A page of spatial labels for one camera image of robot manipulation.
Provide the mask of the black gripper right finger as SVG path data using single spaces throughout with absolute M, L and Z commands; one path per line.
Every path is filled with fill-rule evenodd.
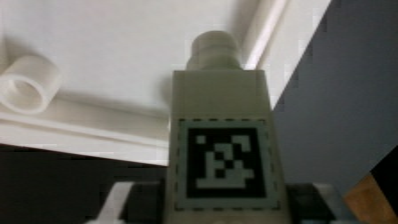
M 292 224 L 355 224 L 355 216 L 330 184 L 285 186 Z

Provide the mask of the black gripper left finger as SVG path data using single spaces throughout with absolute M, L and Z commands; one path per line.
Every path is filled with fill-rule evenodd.
M 117 182 L 90 224 L 161 224 L 163 184 Z

